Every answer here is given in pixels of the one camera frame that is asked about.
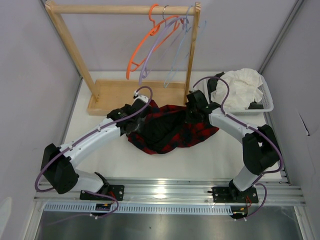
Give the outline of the red black plaid skirt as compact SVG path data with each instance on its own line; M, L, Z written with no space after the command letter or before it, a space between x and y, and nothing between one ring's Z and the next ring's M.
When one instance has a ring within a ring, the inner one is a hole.
M202 143L220 130L207 122L188 123L186 117L187 107L159 107L152 100L142 130L128 134L128 141L146 154L167 154Z

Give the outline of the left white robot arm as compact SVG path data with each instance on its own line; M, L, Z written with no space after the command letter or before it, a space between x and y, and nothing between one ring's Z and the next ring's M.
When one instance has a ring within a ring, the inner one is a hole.
M40 175L50 190L62 195L79 191L81 200L116 201L107 179L100 173L79 170L78 165L104 144L139 130L150 108L151 99L140 95L132 104L112 110L92 130L69 143L46 146Z

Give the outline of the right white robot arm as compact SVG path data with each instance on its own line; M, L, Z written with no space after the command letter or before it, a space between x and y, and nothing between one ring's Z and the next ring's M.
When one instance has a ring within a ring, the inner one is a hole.
M223 110L223 106L208 103L205 95L196 90L187 96L186 115L189 122L204 122L217 127L242 145L244 167L228 184L228 196L234 202L246 197L247 191L261 179L270 167L279 163L278 170L283 167L283 157L279 149L273 129L265 124L252 126L238 117Z

